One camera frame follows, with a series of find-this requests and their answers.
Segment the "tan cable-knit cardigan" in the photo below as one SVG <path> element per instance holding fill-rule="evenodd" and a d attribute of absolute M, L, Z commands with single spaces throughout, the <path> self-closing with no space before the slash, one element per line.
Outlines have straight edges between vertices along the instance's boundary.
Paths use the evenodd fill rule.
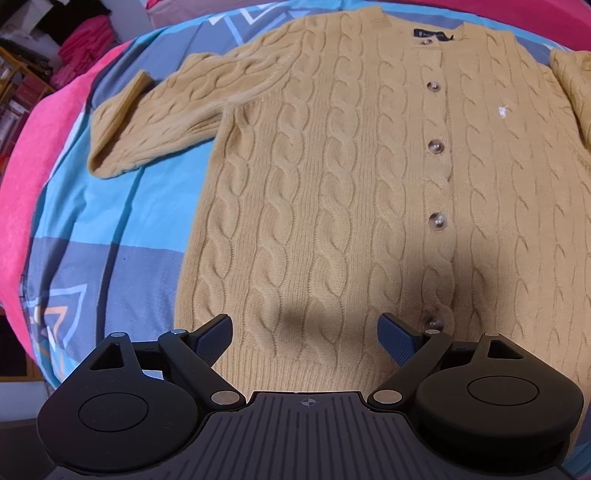
<path fill-rule="evenodd" d="M 590 388 L 590 55 L 377 6 L 290 21 L 94 112 L 88 168 L 211 140 L 175 323 L 228 314 L 256 390 L 373 391 L 385 312 L 498 332 Z"/>

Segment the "blue grey patterned bedsheet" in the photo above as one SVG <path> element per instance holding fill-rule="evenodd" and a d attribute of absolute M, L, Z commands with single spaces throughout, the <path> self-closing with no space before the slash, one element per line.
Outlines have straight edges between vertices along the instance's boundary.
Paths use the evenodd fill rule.
<path fill-rule="evenodd" d="M 119 244 L 112 275 L 103 291 L 105 330 L 97 343 L 116 330 L 127 332 L 135 340 L 152 340 L 170 328 L 179 328 L 175 323 L 177 288 L 213 143 L 204 140 L 135 170 L 98 178 L 88 168 L 95 110 L 119 94 L 139 72 L 147 73 L 154 82 L 161 82 L 193 54 L 225 55 L 305 16 L 373 6 L 394 18 L 424 25 L 435 33 L 474 25 L 442 27 L 427 21 L 410 21 L 394 14 L 390 7 L 367 6 L 361 2 L 334 2 L 308 11 L 290 11 L 287 6 L 276 5 L 260 12 L 233 13 L 223 21 L 191 21 L 147 35 L 118 60 L 109 72 L 116 81 L 115 92 L 98 102 L 88 117 L 89 146 L 84 165 L 87 174 L 96 181 L 97 189 L 90 197 L 90 210 L 83 214 L 78 232 L 82 242 Z M 540 64 L 548 64 L 555 50 L 569 51 L 560 48 L 534 51 L 512 34 Z"/>

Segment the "pink fleece blanket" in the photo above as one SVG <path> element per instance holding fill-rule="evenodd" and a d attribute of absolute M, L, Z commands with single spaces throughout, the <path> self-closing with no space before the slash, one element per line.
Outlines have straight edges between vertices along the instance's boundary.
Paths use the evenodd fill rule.
<path fill-rule="evenodd" d="M 1 183 L 1 306 L 26 353 L 59 382 L 105 330 L 103 291 L 119 249 L 78 238 L 96 181 L 86 172 L 89 114 L 116 90 L 129 48 L 43 99 L 17 140 Z"/>

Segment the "wooden bookshelf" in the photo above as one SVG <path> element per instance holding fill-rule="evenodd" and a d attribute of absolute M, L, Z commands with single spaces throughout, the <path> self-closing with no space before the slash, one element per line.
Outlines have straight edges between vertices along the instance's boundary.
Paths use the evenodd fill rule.
<path fill-rule="evenodd" d="M 1 47 L 1 176 L 33 108 L 54 92 L 45 72 Z"/>

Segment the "stack of pink towels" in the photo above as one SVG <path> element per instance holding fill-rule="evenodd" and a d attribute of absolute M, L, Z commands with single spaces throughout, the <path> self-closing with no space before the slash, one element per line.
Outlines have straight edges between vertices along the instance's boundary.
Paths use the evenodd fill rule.
<path fill-rule="evenodd" d="M 68 85 L 86 73 L 116 43 L 108 15 L 85 20 L 58 50 L 60 67 L 51 76 L 51 86 L 58 90 Z"/>

